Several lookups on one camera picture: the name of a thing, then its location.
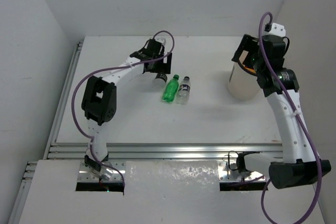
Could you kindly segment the orange bottle sideways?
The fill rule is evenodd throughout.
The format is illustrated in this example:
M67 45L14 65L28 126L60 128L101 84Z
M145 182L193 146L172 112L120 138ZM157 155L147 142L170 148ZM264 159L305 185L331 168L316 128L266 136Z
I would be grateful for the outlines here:
M255 70L253 68L249 68L249 67L245 66L245 70L247 72L249 72L250 74L256 74L256 72L255 72Z

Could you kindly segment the black label clear bottle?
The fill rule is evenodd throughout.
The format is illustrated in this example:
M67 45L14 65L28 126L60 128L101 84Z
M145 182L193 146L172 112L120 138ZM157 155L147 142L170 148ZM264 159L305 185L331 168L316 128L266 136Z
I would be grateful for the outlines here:
M167 75L164 72L158 73L154 80L153 85L155 88L164 88L167 82Z

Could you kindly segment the green plastic bottle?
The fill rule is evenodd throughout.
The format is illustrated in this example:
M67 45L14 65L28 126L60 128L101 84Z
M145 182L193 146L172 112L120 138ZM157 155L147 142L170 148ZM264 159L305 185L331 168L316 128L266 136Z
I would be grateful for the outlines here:
M163 102L170 103L174 101L175 95L179 88L179 78L179 75L175 74L173 78L168 82L162 95Z

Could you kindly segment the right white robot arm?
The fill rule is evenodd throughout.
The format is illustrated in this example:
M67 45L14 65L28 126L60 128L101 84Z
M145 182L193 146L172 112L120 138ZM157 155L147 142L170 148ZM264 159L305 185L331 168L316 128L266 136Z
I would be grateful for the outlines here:
M331 171L329 160L316 161L303 130L299 84L293 70L283 67L288 46L283 37L250 35L243 38L232 58L239 66L254 69L257 83L274 113L282 142L282 159L261 152L242 152L236 159L239 173L256 171L270 178L277 189L311 185Z

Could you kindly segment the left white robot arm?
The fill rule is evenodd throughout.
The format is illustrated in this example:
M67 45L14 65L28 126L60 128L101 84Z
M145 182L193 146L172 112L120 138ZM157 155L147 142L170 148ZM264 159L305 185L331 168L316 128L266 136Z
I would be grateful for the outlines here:
M96 173L102 172L102 166L108 161L107 140L101 133L103 125L110 122L117 111L117 91L143 73L171 73L172 51L167 54L164 51L164 44L151 38L116 69L88 78L81 103L91 138L85 164Z

